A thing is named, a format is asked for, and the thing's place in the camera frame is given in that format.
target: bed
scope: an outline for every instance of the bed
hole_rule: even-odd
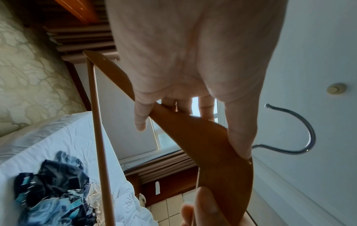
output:
[[[104,129],[103,134],[116,226],[157,226],[134,196]],[[91,112],[56,117],[0,138],[0,225],[15,226],[22,211],[14,202],[14,178],[21,172],[38,172],[41,163],[53,160],[60,150],[79,158],[90,182],[99,184]]]

